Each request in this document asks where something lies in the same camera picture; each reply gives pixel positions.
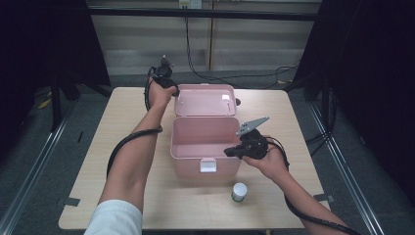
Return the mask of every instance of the wooden table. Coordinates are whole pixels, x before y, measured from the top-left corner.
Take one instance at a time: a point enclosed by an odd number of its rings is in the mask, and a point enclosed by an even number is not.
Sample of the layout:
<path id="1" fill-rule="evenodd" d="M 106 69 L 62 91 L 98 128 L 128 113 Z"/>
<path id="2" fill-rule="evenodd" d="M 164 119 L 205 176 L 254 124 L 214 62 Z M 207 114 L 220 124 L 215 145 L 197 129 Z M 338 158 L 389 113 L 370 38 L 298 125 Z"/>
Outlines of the wooden table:
<path id="1" fill-rule="evenodd" d="M 128 135 L 146 113 L 143 88 L 117 88 L 106 107 L 94 139 L 79 171 L 70 197 L 77 207 L 66 206 L 59 225 L 85 229 L 97 206 L 106 181 L 106 168 L 115 145 Z M 322 194 L 316 170 L 302 137 L 288 95 L 276 90 L 236 89 L 242 102 L 235 117 L 240 123 L 269 116 L 258 130 L 277 138 L 284 146 L 290 172 L 311 195 Z M 286 207 L 283 193 L 259 170 L 241 163 L 235 179 L 208 182 L 182 180 L 173 169 L 170 155 L 174 100 L 161 126 L 144 202 L 143 229 L 274 229 L 299 228 L 300 220 Z M 234 183 L 248 186 L 242 203 L 231 199 Z"/>

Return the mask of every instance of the floor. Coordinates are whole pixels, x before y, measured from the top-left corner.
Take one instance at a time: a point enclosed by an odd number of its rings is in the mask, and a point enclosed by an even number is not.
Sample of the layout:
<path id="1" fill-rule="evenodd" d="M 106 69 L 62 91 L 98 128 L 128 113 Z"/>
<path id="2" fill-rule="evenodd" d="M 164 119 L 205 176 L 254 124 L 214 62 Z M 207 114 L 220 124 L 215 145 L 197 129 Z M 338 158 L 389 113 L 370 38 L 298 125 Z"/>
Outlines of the floor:
<path id="1" fill-rule="evenodd" d="M 214 75 L 241 75 L 252 71 L 216 72 Z M 227 82 L 240 87 L 261 89 L 272 85 L 271 89 L 281 89 L 293 77 L 291 73 L 281 74 L 280 82 L 273 84 L 275 76 L 257 78 L 232 78 Z M 177 83 L 206 82 L 190 72 L 173 74 Z M 142 86 L 143 79 L 137 76 L 112 76 L 113 88 L 118 86 Z M 59 228 L 59 217 L 63 210 L 58 204 L 67 197 L 77 176 L 83 158 L 92 141 L 96 127 L 108 102 L 108 98 L 95 91 L 79 86 L 81 97 L 78 101 L 63 98 L 63 112 L 68 114 L 65 128 L 59 135 L 56 145 L 50 148 L 49 157 L 43 167 L 33 173 L 33 166 L 40 165 L 39 154 L 44 150 L 52 123 L 52 109 L 47 106 L 38 109 L 44 101 L 48 87 L 40 89 L 33 109 L 22 126 L 20 139 L 9 153 L 9 158 L 0 166 L 0 232 L 2 234 L 82 234 L 83 231 L 66 231 Z M 305 101 L 302 90 L 289 93 L 301 131 L 305 140 L 320 133 L 312 108 L 319 108 L 320 101 Z M 372 151 L 361 144 L 359 134 L 352 123 L 338 107 L 333 136 L 347 162 L 356 183 L 361 190 L 369 209 L 373 210 L 378 230 L 369 228 L 364 211 L 358 200 L 350 193 L 345 178 L 328 145 L 317 141 L 308 146 L 312 159 L 327 195 L 335 201 L 330 204 L 333 212 L 361 234 L 415 234 L 415 209 L 404 194 L 379 166 Z M 194 231 L 145 231 L 144 234 L 193 234 Z M 263 231 L 207 231 L 207 234 L 258 234 Z M 274 234 L 305 234 L 303 229 L 275 230 Z"/>

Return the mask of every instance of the electrical cord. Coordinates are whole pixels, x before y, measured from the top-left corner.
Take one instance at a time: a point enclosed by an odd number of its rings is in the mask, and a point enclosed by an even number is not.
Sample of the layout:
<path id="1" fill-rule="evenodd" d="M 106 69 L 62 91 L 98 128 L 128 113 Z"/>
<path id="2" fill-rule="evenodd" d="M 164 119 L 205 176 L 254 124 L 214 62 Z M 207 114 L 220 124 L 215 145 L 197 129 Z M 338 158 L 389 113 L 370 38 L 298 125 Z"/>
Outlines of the electrical cord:
<path id="1" fill-rule="evenodd" d="M 149 92 L 150 92 L 150 86 L 152 85 L 153 81 L 150 81 L 150 76 L 152 72 L 155 72 L 155 67 L 150 67 L 149 71 L 147 72 L 147 78 L 146 82 L 144 84 L 144 104 L 146 105 L 147 111 L 150 110 L 150 98 L 149 98 Z"/>
<path id="2" fill-rule="evenodd" d="M 147 111 L 150 110 L 150 98 L 149 98 L 149 92 L 150 92 L 150 86 L 152 84 L 153 81 L 150 81 L 150 75 L 152 71 L 155 71 L 156 68 L 155 67 L 151 67 L 149 69 L 149 72 L 147 74 L 147 78 L 146 78 L 146 83 L 145 83 L 145 87 L 144 87 L 144 103 L 146 105 L 146 109 Z M 137 132 L 134 132 L 132 134 L 129 134 L 128 136 L 126 136 L 125 138 L 123 138 L 121 141 L 119 141 L 119 143 L 115 146 L 115 148 L 113 149 L 113 152 L 111 153 L 110 159 L 108 161 L 108 165 L 107 165 L 107 177 L 110 173 L 111 167 L 113 166 L 113 162 L 115 159 L 116 154 L 118 153 L 118 151 L 121 149 L 122 146 L 124 146 L 127 142 L 136 139 L 138 137 L 141 136 L 145 136 L 145 135 L 151 135 L 151 134 L 158 134 L 162 132 L 162 127 L 160 126 L 158 129 L 145 129 L 145 130 L 140 130 Z"/>
<path id="3" fill-rule="evenodd" d="M 290 71 L 290 70 L 293 70 L 293 69 L 298 68 L 298 66 L 294 66 L 294 67 L 280 67 L 280 68 L 276 69 L 275 72 L 268 73 L 268 74 L 247 74 L 247 75 L 232 75 L 232 76 L 222 76 L 222 77 L 216 77 L 216 76 L 199 74 L 195 70 L 195 68 L 193 66 L 192 57 L 190 55 L 189 20 L 188 20 L 188 18 L 185 18 L 185 24 L 186 24 L 187 60 L 188 60 L 189 68 L 190 68 L 190 70 L 196 76 L 198 76 L 201 79 L 211 80 L 211 81 L 217 81 L 217 80 L 219 80 L 219 81 L 221 81 L 223 83 L 226 83 L 226 84 L 231 85 L 231 86 L 234 86 L 234 87 L 239 87 L 239 88 L 243 88 L 243 89 L 250 89 L 249 87 L 244 87 L 242 85 L 238 85 L 238 84 L 229 82 L 226 79 L 238 78 L 238 77 L 266 77 L 266 76 L 273 76 L 273 75 L 275 75 L 275 78 L 276 79 L 275 79 L 275 81 L 272 84 L 270 84 L 270 85 L 268 85 L 266 87 L 259 88 L 259 89 L 269 89 L 269 88 L 271 88 L 272 86 L 274 86 L 275 84 L 278 83 L 278 74 L 281 74 L 283 72 Z"/>
<path id="4" fill-rule="evenodd" d="M 268 138 L 271 138 L 271 139 L 277 141 L 278 144 L 273 143 L 273 142 L 269 142 L 269 141 L 268 141 L 268 143 L 271 144 L 272 146 L 275 146 L 280 151 L 281 155 L 283 156 L 283 160 L 284 160 L 284 163 L 285 163 L 285 165 L 287 167 L 287 170 L 289 170 L 289 165 L 290 164 L 288 163 L 287 155 L 285 153 L 284 147 L 282 146 L 282 144 L 277 139 L 272 138 L 272 137 L 268 137 Z M 296 209 L 293 206 L 293 204 L 291 204 L 290 200 L 285 195 L 284 195 L 284 198 L 285 198 L 285 201 L 286 201 L 286 204 L 287 204 L 288 209 L 295 216 L 297 216 L 297 217 L 299 217 L 301 219 L 304 219 L 304 220 L 307 220 L 309 222 L 316 223 L 316 224 L 319 224 L 319 225 L 323 225 L 323 226 L 326 226 L 326 227 L 330 227 L 330 228 L 333 228 L 333 229 L 342 231 L 342 232 L 344 232 L 346 234 L 359 235 L 358 232 L 354 231 L 353 229 L 351 229 L 349 227 L 346 227 L 346 226 L 343 226 L 341 224 L 338 224 L 338 223 L 335 223 L 335 222 L 331 222 L 331 221 L 328 221 L 328 220 L 325 220 L 325 219 L 321 219 L 321 218 L 317 218 L 317 217 L 313 217 L 313 216 L 310 216 L 308 214 L 305 214 L 305 213 L 299 211 L 298 209 Z"/>
<path id="5" fill-rule="evenodd" d="M 121 149 L 122 146 L 124 146 L 127 142 L 136 139 L 138 137 L 144 136 L 144 135 L 150 135 L 150 134 L 158 134 L 162 132 L 162 128 L 161 126 L 159 127 L 159 129 L 145 129 L 145 130 L 140 130 L 137 132 L 134 132 L 128 136 L 126 136 L 125 138 L 123 138 L 114 148 L 113 152 L 111 153 L 110 159 L 108 161 L 108 165 L 107 165 L 107 177 L 110 173 L 111 167 L 113 166 L 113 162 L 115 159 L 116 154 L 118 153 L 118 151 Z"/>

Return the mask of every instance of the bottle cap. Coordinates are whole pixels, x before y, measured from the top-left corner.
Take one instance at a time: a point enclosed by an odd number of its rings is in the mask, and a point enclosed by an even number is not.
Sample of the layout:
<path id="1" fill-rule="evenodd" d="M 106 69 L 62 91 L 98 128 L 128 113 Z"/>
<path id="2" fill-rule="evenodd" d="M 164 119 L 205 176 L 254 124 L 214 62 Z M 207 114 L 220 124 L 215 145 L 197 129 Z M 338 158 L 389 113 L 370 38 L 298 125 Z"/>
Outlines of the bottle cap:
<path id="1" fill-rule="evenodd" d="M 245 196 L 247 195 L 247 192 L 248 192 L 247 185 L 243 183 L 236 183 L 233 187 L 232 199 L 238 203 L 242 202 Z"/>

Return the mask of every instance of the t-shirt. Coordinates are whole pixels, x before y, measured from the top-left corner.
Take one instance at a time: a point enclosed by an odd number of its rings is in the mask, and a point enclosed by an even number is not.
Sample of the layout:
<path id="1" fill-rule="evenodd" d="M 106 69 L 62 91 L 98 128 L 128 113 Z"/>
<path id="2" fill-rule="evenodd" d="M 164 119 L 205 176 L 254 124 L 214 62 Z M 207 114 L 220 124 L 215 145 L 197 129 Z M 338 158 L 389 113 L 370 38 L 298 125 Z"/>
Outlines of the t-shirt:
<path id="1" fill-rule="evenodd" d="M 143 214 L 122 200 L 108 200 L 94 210 L 85 234 L 140 234 Z"/>

